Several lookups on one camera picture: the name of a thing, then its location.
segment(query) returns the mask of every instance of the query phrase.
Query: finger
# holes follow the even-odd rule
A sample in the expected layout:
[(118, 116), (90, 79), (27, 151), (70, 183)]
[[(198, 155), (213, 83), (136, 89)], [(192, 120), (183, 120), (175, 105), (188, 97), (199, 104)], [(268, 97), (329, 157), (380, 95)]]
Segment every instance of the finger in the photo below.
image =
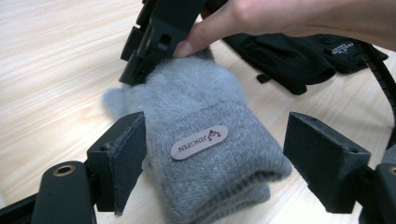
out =
[(193, 25), (187, 39), (177, 45), (174, 55), (188, 56), (225, 36), (236, 33), (238, 26), (234, 24), (231, 10), (226, 4), (203, 21)]

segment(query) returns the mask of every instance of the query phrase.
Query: wooden table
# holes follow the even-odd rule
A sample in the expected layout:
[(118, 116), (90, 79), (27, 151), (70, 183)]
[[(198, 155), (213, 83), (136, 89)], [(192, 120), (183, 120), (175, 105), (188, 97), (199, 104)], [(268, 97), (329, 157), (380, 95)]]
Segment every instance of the wooden table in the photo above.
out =
[[(101, 105), (109, 88), (119, 87), (126, 65), (120, 53), (141, 1), (18, 1), (0, 3), (0, 205), (38, 191), (41, 175), (62, 161), (85, 161), (86, 150), (112, 124)], [(392, 128), (389, 103), (372, 73), (336, 75), (295, 96), (274, 81), (256, 81), (258, 72), (224, 43), (212, 45), (217, 63), (240, 80), (248, 105), (283, 145), (290, 111), (322, 120), (382, 158)], [(391, 73), (396, 53), (382, 49)], [(218, 223), (357, 223), (352, 215), (325, 212), (294, 170), (271, 185), (267, 203)], [(163, 223), (158, 199), (145, 173), (124, 215), (98, 213), (99, 223)]]

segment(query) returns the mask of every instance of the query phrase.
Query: fingernail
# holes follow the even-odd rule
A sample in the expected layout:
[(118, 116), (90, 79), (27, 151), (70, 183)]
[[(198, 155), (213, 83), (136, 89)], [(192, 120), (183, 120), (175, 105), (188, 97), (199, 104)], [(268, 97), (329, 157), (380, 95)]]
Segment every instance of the fingernail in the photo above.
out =
[(192, 51), (193, 51), (192, 45), (188, 41), (183, 40), (177, 44), (174, 52), (174, 56), (178, 58), (183, 58), (190, 55)]

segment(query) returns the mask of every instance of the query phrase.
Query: black fabric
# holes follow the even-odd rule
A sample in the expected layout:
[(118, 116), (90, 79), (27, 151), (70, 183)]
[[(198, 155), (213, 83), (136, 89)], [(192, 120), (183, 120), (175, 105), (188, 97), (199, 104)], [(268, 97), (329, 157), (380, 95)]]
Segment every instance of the black fabric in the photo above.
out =
[(313, 49), (282, 34), (240, 34), (224, 40), (246, 62), (264, 72), (258, 76), (259, 81), (272, 78), (293, 94), (303, 94), (305, 85), (323, 82), (335, 74), (333, 66)]
[[(322, 55), (339, 73), (351, 74), (367, 68), (361, 53), (348, 37), (311, 35), (300, 39), (306, 43), (308, 48), (313, 48)], [(375, 51), (382, 61), (388, 58), (388, 55), (381, 51), (377, 49)]]
[[(264, 72), (257, 76), (261, 83), (273, 79), (296, 95), (306, 92), (306, 85), (324, 82), (336, 72), (351, 74), (367, 68), (360, 52), (343, 36), (239, 34), (224, 41), (247, 63)], [(388, 58), (379, 50), (378, 54), (381, 60)]]

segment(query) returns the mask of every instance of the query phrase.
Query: black glove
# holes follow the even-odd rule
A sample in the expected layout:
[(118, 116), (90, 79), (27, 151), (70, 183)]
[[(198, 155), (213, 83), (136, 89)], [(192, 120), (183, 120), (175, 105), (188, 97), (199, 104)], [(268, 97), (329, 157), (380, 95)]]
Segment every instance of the black glove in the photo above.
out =
[(273, 79), (293, 94), (306, 92), (305, 85), (318, 84), (335, 74), (334, 67), (305, 43), (282, 34), (232, 35), (224, 38), (241, 57), (264, 72), (258, 80)]

